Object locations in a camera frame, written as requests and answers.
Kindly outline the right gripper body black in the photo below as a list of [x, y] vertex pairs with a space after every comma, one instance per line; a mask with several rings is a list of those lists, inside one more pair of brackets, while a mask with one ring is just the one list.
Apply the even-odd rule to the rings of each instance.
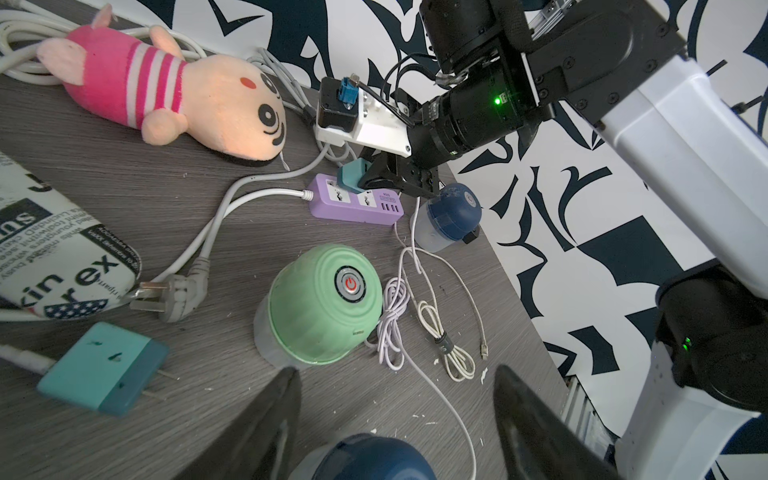
[[391, 189], [427, 198], [438, 192], [438, 167], [471, 150], [466, 123], [473, 107], [461, 95], [442, 95], [415, 110], [407, 128], [408, 151], [404, 155], [372, 148], [363, 149], [370, 165], [358, 186], [365, 190]]

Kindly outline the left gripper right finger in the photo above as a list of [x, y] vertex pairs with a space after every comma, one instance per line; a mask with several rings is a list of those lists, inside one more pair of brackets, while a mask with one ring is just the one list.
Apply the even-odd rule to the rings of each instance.
[[510, 479], [617, 479], [508, 366], [496, 368], [495, 421]]

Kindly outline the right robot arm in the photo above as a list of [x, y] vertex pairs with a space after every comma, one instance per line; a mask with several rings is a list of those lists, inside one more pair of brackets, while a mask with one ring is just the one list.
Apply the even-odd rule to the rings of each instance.
[[665, 282], [650, 372], [615, 447], [635, 479], [699, 479], [767, 409], [767, 145], [711, 87], [670, 20], [643, 1], [579, 1], [549, 31], [519, 1], [425, 1], [455, 87], [365, 148], [359, 186], [433, 196], [437, 169], [564, 100], [712, 252]]

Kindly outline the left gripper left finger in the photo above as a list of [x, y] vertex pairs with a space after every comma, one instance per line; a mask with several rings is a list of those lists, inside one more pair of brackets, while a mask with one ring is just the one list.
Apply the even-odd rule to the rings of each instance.
[[282, 369], [178, 479], [286, 479], [301, 407], [300, 373]]

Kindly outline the teal USB charger adapter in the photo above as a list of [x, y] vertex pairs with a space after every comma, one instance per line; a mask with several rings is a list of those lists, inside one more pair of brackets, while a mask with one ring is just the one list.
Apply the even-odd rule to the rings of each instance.
[[360, 194], [366, 191], [359, 182], [367, 173], [371, 163], [363, 158], [357, 158], [339, 167], [336, 176], [337, 185], [347, 191]]

